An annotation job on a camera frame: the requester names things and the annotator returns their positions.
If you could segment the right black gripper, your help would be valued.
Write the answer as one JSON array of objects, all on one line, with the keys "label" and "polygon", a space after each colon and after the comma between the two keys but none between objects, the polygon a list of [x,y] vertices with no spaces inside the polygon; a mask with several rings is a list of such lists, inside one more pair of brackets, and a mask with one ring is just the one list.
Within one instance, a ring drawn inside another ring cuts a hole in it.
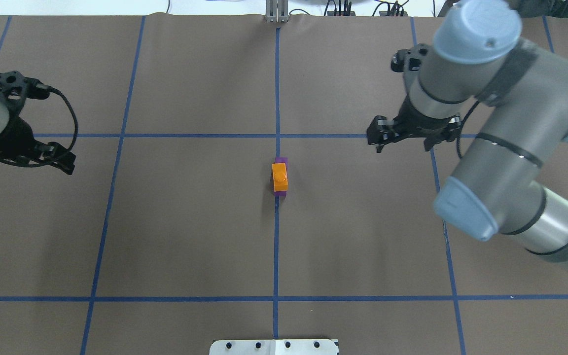
[{"label": "right black gripper", "polygon": [[376,115],[366,129],[367,144],[381,153],[387,144],[405,139],[424,139],[424,143],[453,142],[461,135],[459,115],[432,118],[418,111],[406,97],[394,119]]}]

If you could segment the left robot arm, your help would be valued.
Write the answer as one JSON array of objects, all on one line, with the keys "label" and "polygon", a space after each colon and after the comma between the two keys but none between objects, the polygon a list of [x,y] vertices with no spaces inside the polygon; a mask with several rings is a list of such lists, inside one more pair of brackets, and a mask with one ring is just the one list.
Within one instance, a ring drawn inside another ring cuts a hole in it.
[{"label": "left robot arm", "polygon": [[[27,99],[45,100],[52,94],[63,100],[72,116],[74,128],[68,147],[57,142],[39,142],[20,116]],[[70,176],[75,170],[76,155],[72,149],[78,132],[76,114],[61,90],[18,71],[0,72],[0,163],[24,169],[50,166]]]}]

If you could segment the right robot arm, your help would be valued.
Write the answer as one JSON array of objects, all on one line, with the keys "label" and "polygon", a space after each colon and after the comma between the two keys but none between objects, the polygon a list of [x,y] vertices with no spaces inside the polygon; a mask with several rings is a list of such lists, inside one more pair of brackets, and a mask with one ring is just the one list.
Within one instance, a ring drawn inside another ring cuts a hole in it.
[{"label": "right robot arm", "polygon": [[568,143],[568,59],[521,36],[518,12],[504,0],[461,0],[433,36],[399,50],[406,97],[397,116],[377,115],[368,144],[424,139],[425,150],[457,140],[469,98],[492,108],[434,202],[435,213],[476,240],[509,236],[568,271],[568,200],[535,179]]}]

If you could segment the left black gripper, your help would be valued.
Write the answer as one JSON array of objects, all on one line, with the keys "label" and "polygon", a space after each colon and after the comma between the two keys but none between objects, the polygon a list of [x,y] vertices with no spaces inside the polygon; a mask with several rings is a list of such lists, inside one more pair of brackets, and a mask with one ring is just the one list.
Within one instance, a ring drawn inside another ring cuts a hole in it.
[{"label": "left black gripper", "polygon": [[42,143],[34,139],[29,126],[20,117],[9,117],[6,123],[0,118],[0,163],[16,168],[41,168],[52,166],[66,175],[72,175],[76,155],[57,142],[49,142],[41,154],[36,147]]}]

